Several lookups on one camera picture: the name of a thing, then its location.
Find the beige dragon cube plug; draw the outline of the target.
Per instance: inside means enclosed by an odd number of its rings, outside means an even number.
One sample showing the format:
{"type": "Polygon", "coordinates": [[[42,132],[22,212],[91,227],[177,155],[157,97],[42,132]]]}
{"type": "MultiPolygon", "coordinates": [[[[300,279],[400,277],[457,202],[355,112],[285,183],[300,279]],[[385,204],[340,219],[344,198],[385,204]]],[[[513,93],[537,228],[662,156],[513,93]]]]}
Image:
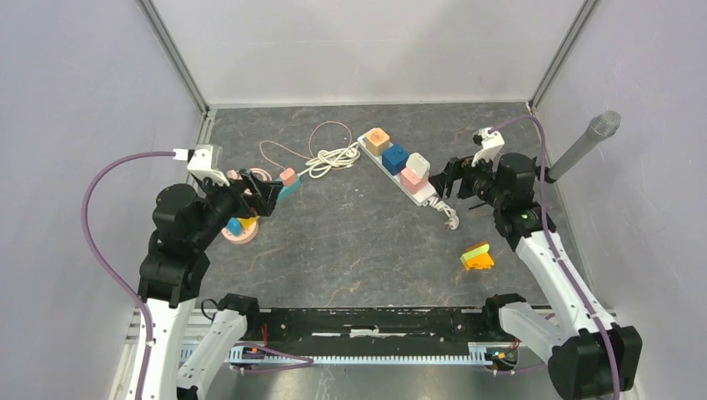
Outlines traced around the beige dragon cube plug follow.
{"type": "Polygon", "coordinates": [[[374,157],[380,157],[390,147],[390,136],[381,127],[375,127],[365,134],[364,144],[374,157]]]}

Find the white cube plug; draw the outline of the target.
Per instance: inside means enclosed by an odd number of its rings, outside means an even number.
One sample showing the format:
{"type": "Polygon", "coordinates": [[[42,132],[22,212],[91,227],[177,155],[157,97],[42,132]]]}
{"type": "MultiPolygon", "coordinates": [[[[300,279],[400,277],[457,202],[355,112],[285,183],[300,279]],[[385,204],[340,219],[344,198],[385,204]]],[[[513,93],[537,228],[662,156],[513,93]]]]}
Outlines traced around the white cube plug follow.
{"type": "Polygon", "coordinates": [[[423,179],[429,175],[430,163],[419,152],[409,154],[406,168],[417,178],[423,179]]]}

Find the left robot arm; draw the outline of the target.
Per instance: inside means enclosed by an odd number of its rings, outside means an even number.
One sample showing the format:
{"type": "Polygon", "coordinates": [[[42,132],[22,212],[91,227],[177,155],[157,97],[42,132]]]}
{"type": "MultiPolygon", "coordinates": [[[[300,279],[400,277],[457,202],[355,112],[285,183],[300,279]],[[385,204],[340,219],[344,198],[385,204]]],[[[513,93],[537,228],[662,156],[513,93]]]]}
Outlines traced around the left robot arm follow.
{"type": "Polygon", "coordinates": [[[201,399],[230,346],[261,331],[258,302],[228,295],[217,327],[185,368],[178,365],[185,331],[210,261],[208,247],[235,218],[269,217],[284,185],[263,181],[249,170],[233,179],[215,171],[193,175],[196,185],[162,190],[153,210],[155,230],[139,267],[141,314],[136,365],[130,382],[134,399],[201,399]]]}

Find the salmon pink usb charger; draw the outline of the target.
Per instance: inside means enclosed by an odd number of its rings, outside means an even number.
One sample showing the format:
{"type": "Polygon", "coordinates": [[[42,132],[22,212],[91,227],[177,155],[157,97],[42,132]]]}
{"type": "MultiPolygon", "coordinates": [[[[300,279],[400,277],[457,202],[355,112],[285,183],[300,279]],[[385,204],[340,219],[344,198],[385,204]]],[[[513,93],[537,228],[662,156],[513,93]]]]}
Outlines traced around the salmon pink usb charger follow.
{"type": "Polygon", "coordinates": [[[298,183],[299,176],[292,168],[289,167],[279,174],[279,180],[285,187],[292,187],[298,183]]]}

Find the pink cube plug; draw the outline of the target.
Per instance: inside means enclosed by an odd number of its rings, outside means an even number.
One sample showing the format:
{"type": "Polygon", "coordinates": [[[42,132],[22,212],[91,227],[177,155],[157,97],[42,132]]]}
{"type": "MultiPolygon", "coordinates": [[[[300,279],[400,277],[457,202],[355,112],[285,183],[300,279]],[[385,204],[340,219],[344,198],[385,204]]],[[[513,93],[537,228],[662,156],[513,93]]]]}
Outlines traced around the pink cube plug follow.
{"type": "Polygon", "coordinates": [[[425,173],[422,177],[417,176],[414,171],[406,167],[400,173],[400,182],[404,189],[414,195],[426,187],[429,175],[425,173]]]}

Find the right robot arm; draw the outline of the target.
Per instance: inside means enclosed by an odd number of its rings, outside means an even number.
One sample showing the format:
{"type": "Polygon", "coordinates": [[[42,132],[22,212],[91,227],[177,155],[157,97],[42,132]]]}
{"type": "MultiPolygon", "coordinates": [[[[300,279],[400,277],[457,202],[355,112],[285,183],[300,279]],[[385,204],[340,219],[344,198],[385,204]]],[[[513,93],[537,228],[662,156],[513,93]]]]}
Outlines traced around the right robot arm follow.
{"type": "Polygon", "coordinates": [[[643,341],[635,327],[622,327],[605,310],[567,257],[544,202],[545,163],[506,153],[497,163],[453,157],[429,181],[445,197],[476,197],[493,210],[499,235],[524,262],[554,312],[553,322],[516,293],[494,295],[484,305],[484,334],[512,335],[546,365],[563,399],[610,395],[634,387],[643,341]]]}

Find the blue cube plug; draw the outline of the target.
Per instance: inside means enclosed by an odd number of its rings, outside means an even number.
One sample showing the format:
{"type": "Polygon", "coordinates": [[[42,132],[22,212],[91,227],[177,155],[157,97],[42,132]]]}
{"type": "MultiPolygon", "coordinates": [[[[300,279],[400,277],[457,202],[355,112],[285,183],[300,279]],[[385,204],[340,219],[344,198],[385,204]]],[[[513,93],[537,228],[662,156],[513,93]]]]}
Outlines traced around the blue cube plug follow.
{"type": "Polygon", "coordinates": [[[391,176],[396,176],[405,169],[408,157],[409,153],[395,143],[382,153],[381,163],[391,176]]]}

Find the white power strip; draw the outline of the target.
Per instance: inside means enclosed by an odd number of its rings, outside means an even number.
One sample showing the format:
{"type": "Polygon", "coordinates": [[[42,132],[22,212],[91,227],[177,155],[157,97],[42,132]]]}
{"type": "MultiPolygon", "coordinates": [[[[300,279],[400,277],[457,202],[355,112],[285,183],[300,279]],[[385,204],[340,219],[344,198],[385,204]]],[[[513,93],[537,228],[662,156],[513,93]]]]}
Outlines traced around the white power strip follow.
{"type": "Polygon", "coordinates": [[[399,144],[389,142],[389,148],[375,155],[368,149],[368,134],[364,133],[357,138],[359,149],[366,154],[384,174],[417,206],[428,206],[429,200],[437,195],[434,187],[421,178],[420,182],[411,185],[403,176],[409,153],[399,144]]]}

